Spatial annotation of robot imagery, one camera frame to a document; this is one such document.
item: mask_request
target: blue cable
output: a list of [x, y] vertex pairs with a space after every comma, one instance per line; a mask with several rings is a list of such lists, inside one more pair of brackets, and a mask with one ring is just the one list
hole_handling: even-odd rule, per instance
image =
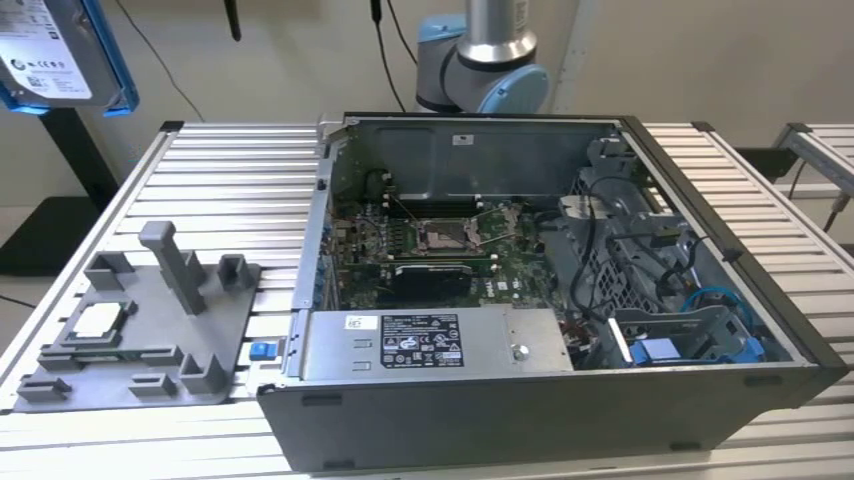
[[729, 288], [725, 288], [725, 287], [701, 288], [685, 300], [685, 303], [682, 304], [682, 308], [680, 309], [680, 311], [681, 312], [686, 312], [689, 310], [689, 308], [692, 308], [692, 305], [694, 304], [694, 300], [697, 300], [697, 297], [700, 297], [704, 293], [721, 293], [722, 295], [729, 297], [736, 302], [736, 305], [738, 306], [738, 308], [741, 308], [741, 310], [742, 310], [742, 312], [745, 314], [745, 320], [746, 320], [745, 323], [748, 323], [748, 325], [746, 325], [748, 331], [752, 332], [752, 334], [753, 334], [753, 314], [750, 313], [750, 309], [748, 308], [748, 305], [745, 305], [745, 302], [742, 301], [742, 299], [738, 297], [738, 295], [736, 295], [733, 290], [730, 290]]

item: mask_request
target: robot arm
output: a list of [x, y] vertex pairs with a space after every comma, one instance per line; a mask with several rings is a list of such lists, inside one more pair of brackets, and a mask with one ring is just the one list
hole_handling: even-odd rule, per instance
[[537, 112], [549, 73], [534, 63], [528, 11], [528, 0], [467, 0], [465, 15], [425, 19], [415, 97], [422, 111]]

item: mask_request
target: barcode sticker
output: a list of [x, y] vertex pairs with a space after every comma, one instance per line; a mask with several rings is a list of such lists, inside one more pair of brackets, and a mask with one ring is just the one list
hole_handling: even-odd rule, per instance
[[451, 138], [453, 145], [474, 145], [476, 144], [476, 136], [474, 135], [454, 135]]
[[377, 330], [379, 317], [377, 315], [347, 315], [346, 330]]

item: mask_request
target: motherboard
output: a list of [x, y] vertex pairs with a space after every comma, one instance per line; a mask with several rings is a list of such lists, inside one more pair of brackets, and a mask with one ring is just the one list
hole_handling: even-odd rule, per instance
[[353, 215], [333, 222], [341, 309], [565, 310], [536, 224], [544, 212], [510, 200], [387, 200], [346, 209]]

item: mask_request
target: black stand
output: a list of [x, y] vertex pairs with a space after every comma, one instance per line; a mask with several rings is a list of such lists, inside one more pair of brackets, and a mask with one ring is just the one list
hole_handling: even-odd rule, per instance
[[89, 197], [42, 202], [0, 247], [0, 275], [58, 275], [119, 190], [75, 109], [53, 109], [39, 119]]

